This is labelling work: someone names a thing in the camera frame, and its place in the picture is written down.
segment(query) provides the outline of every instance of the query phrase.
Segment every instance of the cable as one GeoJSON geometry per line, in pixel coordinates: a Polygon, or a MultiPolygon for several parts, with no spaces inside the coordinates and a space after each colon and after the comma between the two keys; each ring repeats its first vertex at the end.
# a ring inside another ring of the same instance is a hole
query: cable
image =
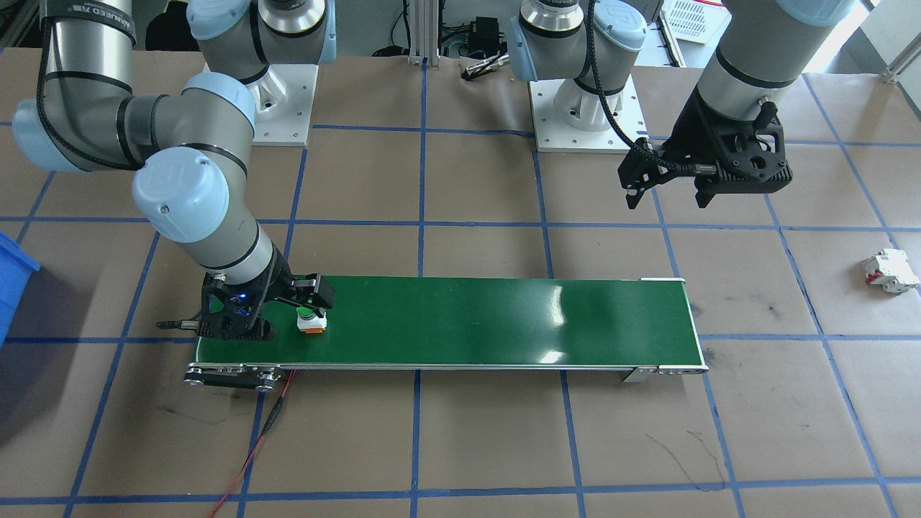
{"type": "Polygon", "coordinates": [[[44,19],[42,22],[44,24],[44,31],[42,38],[44,39],[43,45],[41,46],[41,62],[39,64],[39,81],[38,86],[35,92],[35,105],[39,111],[39,122],[41,127],[44,128],[45,132],[51,134],[58,142],[61,143],[61,146],[64,146],[65,149],[74,153],[78,157],[84,160],[88,160],[93,163],[97,163],[100,166],[107,167],[109,169],[118,169],[118,170],[128,170],[131,171],[133,168],[130,165],[119,164],[115,162],[110,162],[105,159],[100,159],[94,157],[84,151],[81,151],[79,148],[67,142],[67,140],[60,134],[51,122],[48,120],[48,114],[45,112],[45,75],[47,74],[48,69],[48,58],[51,53],[52,47],[52,34],[54,32],[54,22],[51,19],[44,19]]]}
{"type": "Polygon", "coordinates": [[[403,0],[403,25],[406,27],[406,48],[413,48],[413,40],[409,35],[409,0],[403,0]]]}
{"type": "Polygon", "coordinates": [[[285,382],[285,388],[282,389],[282,393],[278,396],[278,399],[275,400],[275,404],[272,406],[272,411],[269,412],[269,417],[265,419],[265,424],[262,425],[262,431],[259,433],[259,438],[256,439],[256,443],[253,444],[250,454],[246,456],[246,461],[243,462],[243,467],[239,469],[237,473],[237,478],[234,478],[233,484],[230,485],[230,489],[224,493],[224,496],[221,497],[221,500],[217,501],[214,509],[208,513],[208,518],[214,518],[217,511],[224,505],[224,502],[230,498],[230,493],[237,487],[240,480],[243,479],[243,474],[246,473],[246,468],[252,463],[252,459],[256,456],[256,452],[259,451],[259,447],[262,446],[262,441],[265,440],[265,434],[268,433],[269,429],[275,423],[275,419],[278,418],[278,414],[282,411],[282,405],[285,403],[285,396],[287,395],[287,389],[291,386],[291,381],[294,380],[295,371],[288,372],[288,379],[285,382]]]}
{"type": "Polygon", "coordinates": [[[664,160],[656,155],[653,152],[650,152],[642,147],[638,146],[636,142],[631,140],[631,138],[624,133],[624,130],[621,129],[621,126],[614,119],[613,113],[611,113],[611,107],[608,106],[608,98],[604,95],[604,88],[601,87],[601,79],[598,74],[598,60],[595,55],[595,2],[599,0],[589,0],[589,15],[586,20],[586,36],[589,44],[589,63],[591,64],[591,74],[595,76],[595,89],[598,91],[598,99],[601,102],[601,109],[604,110],[604,116],[608,119],[608,124],[611,125],[611,128],[614,130],[614,133],[624,141],[624,143],[630,147],[632,151],[639,153],[646,161],[652,162],[658,165],[661,168],[668,170],[676,170],[684,173],[693,173],[694,165],[693,164],[681,164],[678,162],[671,162],[664,160]]]}

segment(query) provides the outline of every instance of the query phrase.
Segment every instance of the white plastic crate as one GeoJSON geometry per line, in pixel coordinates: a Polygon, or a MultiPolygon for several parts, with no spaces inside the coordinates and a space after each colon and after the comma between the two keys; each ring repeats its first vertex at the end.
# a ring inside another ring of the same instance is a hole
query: white plastic crate
{"type": "Polygon", "coordinates": [[[671,32],[675,38],[706,43],[713,38],[729,11],[715,2],[697,0],[670,0],[665,4],[671,32]]]}

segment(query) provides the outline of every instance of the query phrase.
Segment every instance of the white circuit breaker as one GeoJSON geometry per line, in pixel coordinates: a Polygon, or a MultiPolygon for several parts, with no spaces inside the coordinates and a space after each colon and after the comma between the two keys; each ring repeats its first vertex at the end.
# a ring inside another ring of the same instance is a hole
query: white circuit breaker
{"type": "Polygon", "coordinates": [[[889,293],[905,293],[921,281],[908,264],[908,254],[897,248],[884,248],[863,263],[867,284],[879,284],[889,293]]]}

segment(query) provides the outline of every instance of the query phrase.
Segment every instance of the light blue joint cap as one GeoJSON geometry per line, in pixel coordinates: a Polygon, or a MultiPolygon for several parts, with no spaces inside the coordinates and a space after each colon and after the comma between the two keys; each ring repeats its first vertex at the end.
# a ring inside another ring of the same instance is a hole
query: light blue joint cap
{"type": "Polygon", "coordinates": [[[326,65],[336,60],[336,0],[326,0],[326,39],[317,65],[326,65]]]}
{"type": "Polygon", "coordinates": [[[134,175],[131,192],[150,224],[175,242],[210,236],[230,203],[224,173],[190,147],[169,147],[147,159],[134,175]]]}
{"type": "Polygon", "coordinates": [[[793,19],[813,27],[837,25],[856,3],[857,0],[777,0],[793,19]]]}
{"type": "Polygon", "coordinates": [[[512,73],[522,81],[536,81],[537,68],[534,67],[534,58],[530,55],[528,40],[524,37],[524,29],[518,17],[508,21],[508,59],[512,64],[512,73]]]}
{"type": "Polygon", "coordinates": [[[611,43],[638,53],[646,41],[646,19],[620,0],[601,0],[595,5],[595,29],[611,43]]]}
{"type": "Polygon", "coordinates": [[[39,107],[34,99],[23,100],[13,115],[13,138],[30,162],[46,171],[80,171],[52,142],[39,120],[39,107]]]}
{"type": "Polygon", "coordinates": [[[237,25],[250,8],[250,0],[192,0],[185,18],[196,40],[211,40],[237,25]]]}
{"type": "Polygon", "coordinates": [[[202,72],[192,76],[182,91],[189,88],[207,90],[236,106],[249,119],[252,133],[256,135],[256,100],[243,83],[218,72],[202,72]]]}

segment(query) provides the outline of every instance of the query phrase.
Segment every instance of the small component with green top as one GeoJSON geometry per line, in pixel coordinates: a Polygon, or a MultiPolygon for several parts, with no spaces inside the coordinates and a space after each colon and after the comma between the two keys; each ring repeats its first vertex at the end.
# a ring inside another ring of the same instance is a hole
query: small component with green top
{"type": "Polygon", "coordinates": [[[297,329],[302,333],[313,335],[326,331],[326,317],[317,316],[310,308],[297,308],[297,329]]]}

